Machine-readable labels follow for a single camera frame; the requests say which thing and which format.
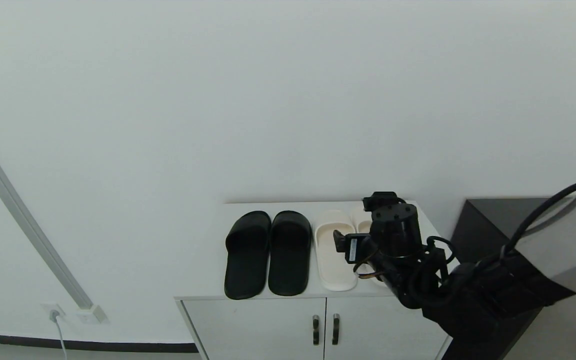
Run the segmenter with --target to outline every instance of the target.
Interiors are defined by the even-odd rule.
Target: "cabinet handle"
[[[339,314],[332,316],[332,345],[339,344]]]
[[[312,315],[312,344],[318,346],[320,344],[320,317]]]

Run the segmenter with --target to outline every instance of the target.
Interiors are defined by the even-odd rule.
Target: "electrical socket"
[[[50,314],[53,310],[55,310],[56,312],[59,312],[60,317],[66,316],[66,313],[64,312],[64,310],[62,310],[62,308],[56,302],[42,302],[41,308],[46,312],[46,314],[48,314],[48,317],[50,317]]]

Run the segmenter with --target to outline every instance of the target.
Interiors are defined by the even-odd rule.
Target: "slipper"
[[[268,288],[278,296],[306,290],[311,264],[311,223],[299,212],[279,212],[270,228]]]
[[[373,215],[370,212],[364,211],[363,207],[357,207],[352,211],[350,216],[352,216],[352,224],[354,224],[354,227],[357,229],[357,233],[370,233],[370,225],[373,224]],[[371,274],[375,272],[375,269],[369,264],[362,264],[359,266],[359,269],[357,269],[357,272],[359,274]],[[373,277],[372,281],[380,287],[387,287],[386,283],[384,283],[379,276]]]
[[[240,217],[226,237],[228,263],[223,289],[226,296],[248,299],[266,285],[270,216],[257,210]]]
[[[319,215],[312,228],[317,268],[323,287],[333,292],[354,288],[357,285],[357,276],[353,272],[353,265],[346,262],[343,253],[337,252],[332,235],[334,230],[339,230],[344,235],[355,232],[348,215],[340,210],[328,210]]]

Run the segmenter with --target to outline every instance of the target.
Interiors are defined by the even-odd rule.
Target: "baseboard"
[[[43,347],[61,349],[62,344],[55,339],[0,335],[0,344],[7,346]],[[68,350],[113,351],[117,353],[199,353],[194,343],[153,343],[153,342],[94,342],[65,340]]]

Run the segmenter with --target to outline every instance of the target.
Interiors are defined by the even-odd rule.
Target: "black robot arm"
[[[334,244],[357,272],[369,264],[403,306],[421,309],[451,337],[467,342],[492,338],[504,318],[552,305],[575,292],[550,280],[518,251],[502,249],[478,264],[459,264],[450,241],[430,236],[425,244],[419,230],[417,208],[394,192],[375,192],[363,199],[371,212],[367,234],[334,233]],[[436,242],[448,244],[449,258]]]

